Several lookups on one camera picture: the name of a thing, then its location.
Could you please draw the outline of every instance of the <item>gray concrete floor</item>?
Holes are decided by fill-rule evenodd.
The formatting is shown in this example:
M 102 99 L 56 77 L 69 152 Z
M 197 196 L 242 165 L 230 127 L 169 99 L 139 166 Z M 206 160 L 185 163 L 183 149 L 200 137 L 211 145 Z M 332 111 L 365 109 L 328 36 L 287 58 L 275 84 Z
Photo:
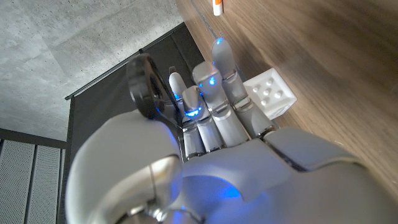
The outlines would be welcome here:
M 0 128 L 62 141 L 64 96 L 182 22 L 174 0 L 9 0 L 0 18 Z

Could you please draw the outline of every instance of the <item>blue led light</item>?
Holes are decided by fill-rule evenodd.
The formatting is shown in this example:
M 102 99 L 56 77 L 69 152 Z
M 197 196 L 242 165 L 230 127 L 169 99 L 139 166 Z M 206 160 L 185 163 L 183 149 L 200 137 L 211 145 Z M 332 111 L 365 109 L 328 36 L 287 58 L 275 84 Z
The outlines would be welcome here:
M 210 85 L 215 85 L 216 84 L 216 79 L 214 77 L 211 77 L 209 80 Z
M 233 186 L 230 186 L 227 189 L 225 189 L 222 194 L 224 198 L 235 198 L 241 196 L 239 191 Z
M 223 38 L 220 37 L 219 39 L 217 39 L 217 45 L 219 45 L 221 43 L 221 41 L 223 41 Z
M 188 117 L 193 117 L 199 114 L 199 111 L 201 110 L 201 107 L 199 107 L 197 110 L 191 111 L 191 112 L 185 112 L 185 115 Z
M 176 100 L 179 100 L 181 98 L 181 96 L 178 96 L 177 94 L 174 93 L 174 97 Z

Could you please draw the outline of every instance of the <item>metal grille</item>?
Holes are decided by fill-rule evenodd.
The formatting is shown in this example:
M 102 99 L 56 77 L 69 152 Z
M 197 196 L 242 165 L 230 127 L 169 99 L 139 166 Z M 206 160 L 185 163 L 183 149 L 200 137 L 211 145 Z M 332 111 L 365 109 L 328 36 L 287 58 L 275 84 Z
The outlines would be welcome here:
M 60 150 L 38 146 L 27 223 L 55 223 Z
M 23 223 L 35 146 L 4 141 L 0 155 L 0 223 Z

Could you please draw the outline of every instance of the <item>wood grain surface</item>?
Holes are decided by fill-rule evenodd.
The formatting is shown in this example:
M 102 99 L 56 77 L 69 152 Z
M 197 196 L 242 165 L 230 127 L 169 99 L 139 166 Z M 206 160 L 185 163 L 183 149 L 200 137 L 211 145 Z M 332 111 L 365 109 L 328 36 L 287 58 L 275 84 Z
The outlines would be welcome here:
M 211 61 L 223 36 L 251 78 L 274 67 L 298 101 L 281 126 L 321 136 L 362 158 L 398 195 L 398 1 L 176 0 Z

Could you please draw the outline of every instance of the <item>white tube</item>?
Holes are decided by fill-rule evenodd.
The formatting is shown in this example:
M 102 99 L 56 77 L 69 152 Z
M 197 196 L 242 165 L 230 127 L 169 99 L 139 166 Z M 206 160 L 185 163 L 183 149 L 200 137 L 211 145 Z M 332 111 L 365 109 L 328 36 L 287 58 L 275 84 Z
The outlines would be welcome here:
M 223 13 L 223 0 L 213 0 L 213 12 L 215 16 Z

